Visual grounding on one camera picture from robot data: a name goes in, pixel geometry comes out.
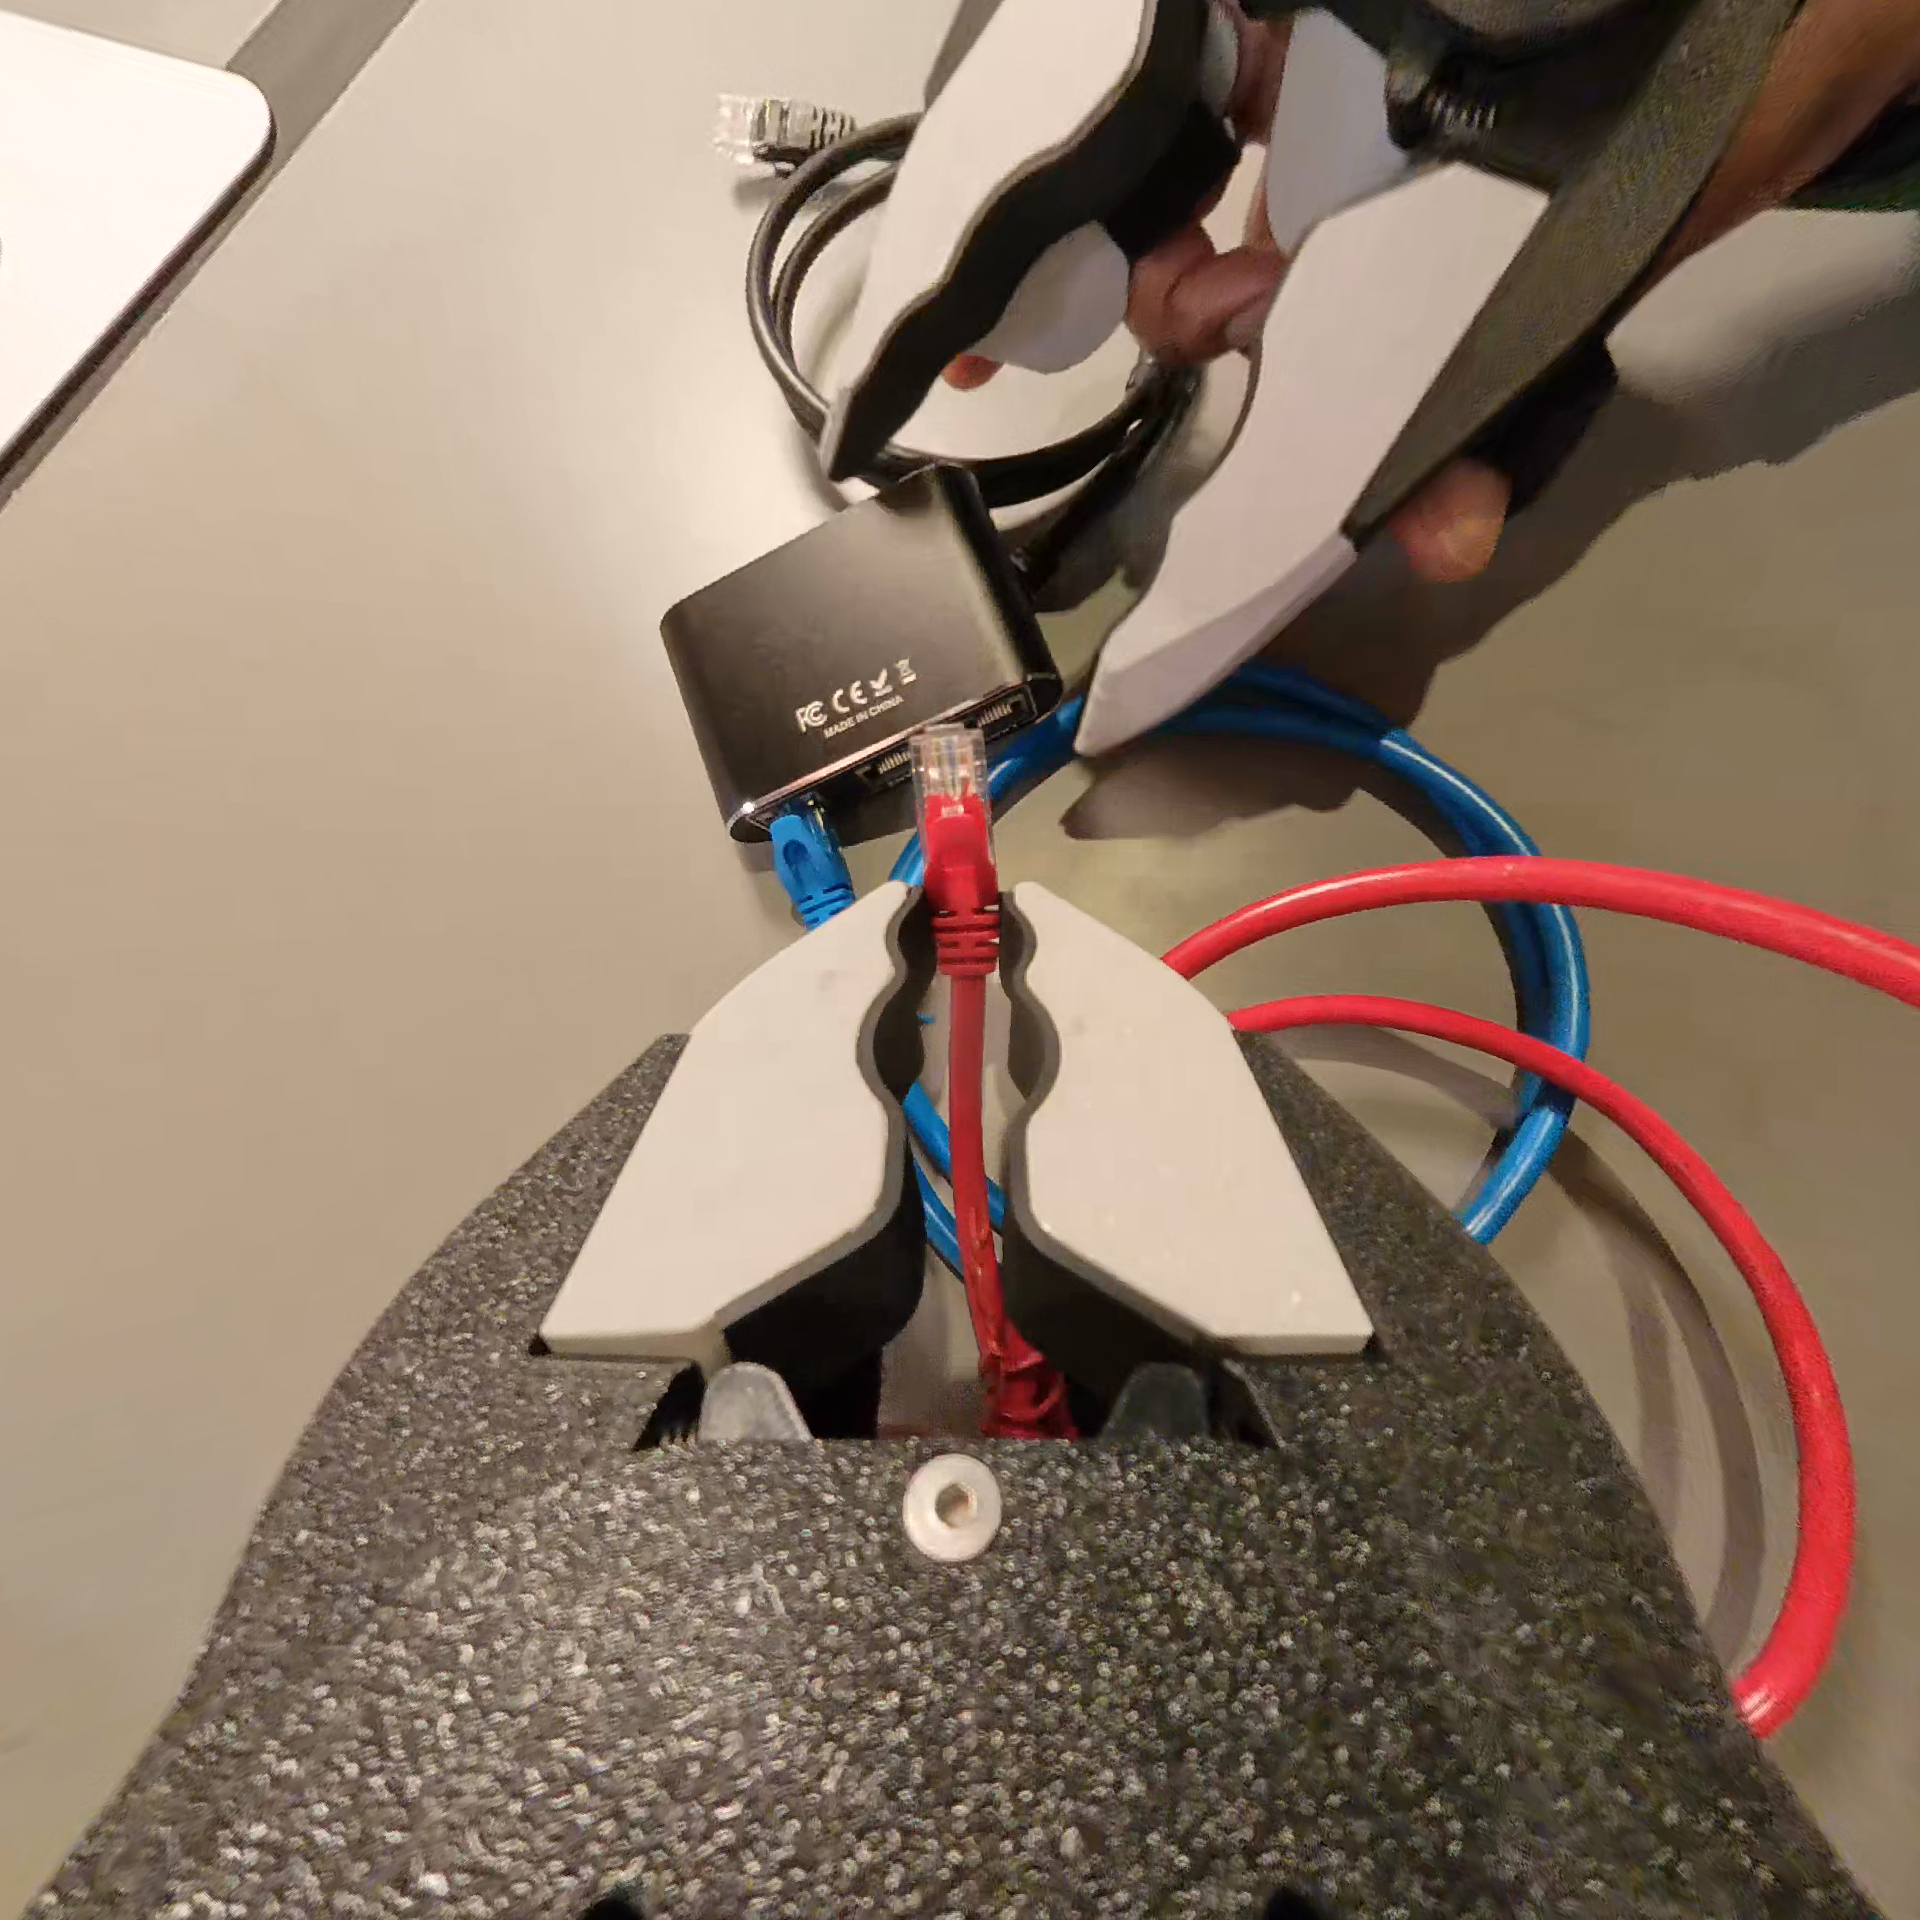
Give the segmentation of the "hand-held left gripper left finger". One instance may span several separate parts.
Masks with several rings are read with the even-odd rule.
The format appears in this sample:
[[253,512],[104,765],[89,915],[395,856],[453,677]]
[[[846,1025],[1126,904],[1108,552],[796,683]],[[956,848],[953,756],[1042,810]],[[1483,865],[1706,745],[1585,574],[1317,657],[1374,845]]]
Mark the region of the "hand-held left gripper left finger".
[[858,1370],[915,1316],[924,891],[886,881],[688,1034],[540,1326],[562,1357]]

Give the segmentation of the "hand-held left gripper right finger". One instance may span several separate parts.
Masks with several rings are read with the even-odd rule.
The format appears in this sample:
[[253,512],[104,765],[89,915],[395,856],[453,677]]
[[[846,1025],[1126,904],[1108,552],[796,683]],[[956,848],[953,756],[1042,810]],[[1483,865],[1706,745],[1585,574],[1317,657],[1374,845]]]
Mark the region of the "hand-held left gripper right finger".
[[1363,1353],[1374,1321],[1228,1017],[1034,881],[1000,960],[1020,1334],[1064,1374]]

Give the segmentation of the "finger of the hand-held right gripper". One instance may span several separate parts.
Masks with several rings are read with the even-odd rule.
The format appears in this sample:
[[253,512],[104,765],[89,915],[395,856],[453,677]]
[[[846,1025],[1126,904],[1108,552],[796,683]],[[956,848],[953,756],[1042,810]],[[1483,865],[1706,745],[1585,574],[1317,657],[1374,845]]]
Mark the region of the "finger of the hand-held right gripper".
[[1547,208],[1530,184],[1406,156],[1386,59],[1334,16],[1293,18],[1264,154],[1288,270],[1236,435],[1096,662],[1083,756],[1192,707],[1349,571],[1363,493]]
[[1059,376],[1105,348],[1133,265],[1232,177],[1238,53],[1226,4],[997,4],[881,211],[826,404],[829,480],[875,461],[956,358]]

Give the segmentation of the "black network switch box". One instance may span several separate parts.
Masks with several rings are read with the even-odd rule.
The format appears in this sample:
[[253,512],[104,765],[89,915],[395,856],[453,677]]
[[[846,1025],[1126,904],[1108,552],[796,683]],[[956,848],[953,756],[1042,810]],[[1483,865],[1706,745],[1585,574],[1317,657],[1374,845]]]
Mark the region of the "black network switch box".
[[973,476],[936,464],[661,618],[717,816],[741,845],[816,801],[864,816],[909,787],[907,741],[989,745],[1051,715],[1066,681]]

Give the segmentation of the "person's right hand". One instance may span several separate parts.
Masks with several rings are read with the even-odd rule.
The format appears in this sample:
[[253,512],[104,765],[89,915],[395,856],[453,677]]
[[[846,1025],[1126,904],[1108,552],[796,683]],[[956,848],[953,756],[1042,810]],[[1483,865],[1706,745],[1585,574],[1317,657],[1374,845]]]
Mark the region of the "person's right hand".
[[[1676,228],[1652,280],[1664,280],[1765,211],[1787,204],[1918,92],[1916,2],[1803,4],[1778,42],[1768,81],[1714,177]],[[1257,346],[1288,273],[1262,204],[1238,246],[1219,249],[1205,227],[1177,230],[1132,273],[1126,328],[1169,365],[1198,365]],[[1390,524],[1429,585],[1466,584],[1496,557],[1512,485],[1466,460],[1443,472]]]

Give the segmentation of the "grey desk divider strip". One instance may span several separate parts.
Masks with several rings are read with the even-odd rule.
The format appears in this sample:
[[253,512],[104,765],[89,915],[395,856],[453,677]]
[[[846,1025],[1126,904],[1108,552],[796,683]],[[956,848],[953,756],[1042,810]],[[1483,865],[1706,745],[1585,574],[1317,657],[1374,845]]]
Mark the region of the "grey desk divider strip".
[[277,2],[226,59],[261,89],[331,74],[348,83],[416,2]]

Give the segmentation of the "white laptop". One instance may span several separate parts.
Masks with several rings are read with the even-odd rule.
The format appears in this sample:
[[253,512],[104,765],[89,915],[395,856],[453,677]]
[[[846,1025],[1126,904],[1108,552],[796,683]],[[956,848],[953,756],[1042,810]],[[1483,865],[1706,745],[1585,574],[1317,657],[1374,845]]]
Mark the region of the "white laptop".
[[41,433],[273,156],[221,67],[2,14],[2,460]]

